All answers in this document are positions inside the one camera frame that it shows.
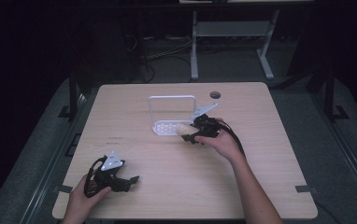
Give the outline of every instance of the black circle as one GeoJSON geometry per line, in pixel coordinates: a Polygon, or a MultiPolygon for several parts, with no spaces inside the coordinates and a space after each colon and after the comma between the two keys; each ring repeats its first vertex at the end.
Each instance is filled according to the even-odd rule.
{"type": "Polygon", "coordinates": [[[213,99],[219,99],[221,97],[221,93],[219,93],[217,91],[213,91],[210,93],[210,97],[213,99]]]}

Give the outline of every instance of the wooden table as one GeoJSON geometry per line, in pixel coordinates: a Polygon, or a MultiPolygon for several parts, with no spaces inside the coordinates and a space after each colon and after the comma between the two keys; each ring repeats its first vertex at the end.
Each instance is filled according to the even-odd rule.
{"type": "MultiPolygon", "coordinates": [[[[283,218],[314,218],[318,212],[264,83],[107,85],[100,88],[64,180],[75,187],[93,162],[114,150],[121,178],[140,175],[129,192],[111,192],[91,213],[112,219],[243,218],[229,162],[213,148],[152,130],[148,98],[193,95],[207,114],[224,118],[241,139],[252,171],[283,218]],[[209,94],[218,91],[220,99],[209,94]]],[[[60,192],[53,216],[63,218],[68,193],[60,192]]]]}

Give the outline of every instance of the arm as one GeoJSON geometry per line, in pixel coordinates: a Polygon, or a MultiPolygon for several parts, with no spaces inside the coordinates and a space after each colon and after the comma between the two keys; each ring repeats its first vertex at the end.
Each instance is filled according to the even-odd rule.
{"type": "Polygon", "coordinates": [[[247,223],[283,223],[275,206],[250,169],[246,158],[240,153],[235,140],[228,132],[221,130],[216,138],[196,136],[195,141],[214,147],[231,163],[247,223]]]}
{"type": "Polygon", "coordinates": [[[93,207],[111,192],[111,188],[107,187],[100,190],[92,198],[86,197],[83,192],[86,176],[83,176],[79,184],[71,191],[62,224],[84,223],[93,207]]]}

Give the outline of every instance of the white plastic object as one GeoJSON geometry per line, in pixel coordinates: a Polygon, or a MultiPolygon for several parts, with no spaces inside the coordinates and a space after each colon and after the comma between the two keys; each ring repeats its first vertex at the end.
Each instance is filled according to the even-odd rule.
{"type": "Polygon", "coordinates": [[[193,112],[193,114],[191,115],[191,119],[196,119],[196,118],[200,117],[201,115],[206,114],[209,110],[216,107],[217,105],[218,105],[217,103],[213,103],[211,105],[205,105],[205,106],[196,108],[195,112],[193,112]]]}
{"type": "Polygon", "coordinates": [[[196,98],[193,95],[171,95],[171,96],[151,96],[149,98],[149,108],[152,120],[152,130],[157,135],[177,135],[177,129],[180,123],[191,124],[191,120],[155,120],[153,111],[152,111],[152,100],[153,99],[193,99],[193,111],[196,109],[196,98]]]}
{"type": "Polygon", "coordinates": [[[123,162],[121,161],[121,158],[117,155],[117,153],[112,151],[111,154],[107,157],[105,163],[103,163],[101,170],[102,171],[111,170],[113,168],[120,167],[122,165],[123,162]]]}

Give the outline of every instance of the forearm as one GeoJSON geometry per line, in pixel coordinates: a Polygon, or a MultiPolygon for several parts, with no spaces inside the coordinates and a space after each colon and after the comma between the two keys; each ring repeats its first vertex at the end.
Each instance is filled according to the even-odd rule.
{"type": "Polygon", "coordinates": [[[66,211],[62,224],[82,224],[89,214],[82,214],[81,211],[66,211]]]}
{"type": "Polygon", "coordinates": [[[275,206],[254,176],[246,159],[236,156],[230,162],[247,223],[282,223],[275,206]]]}

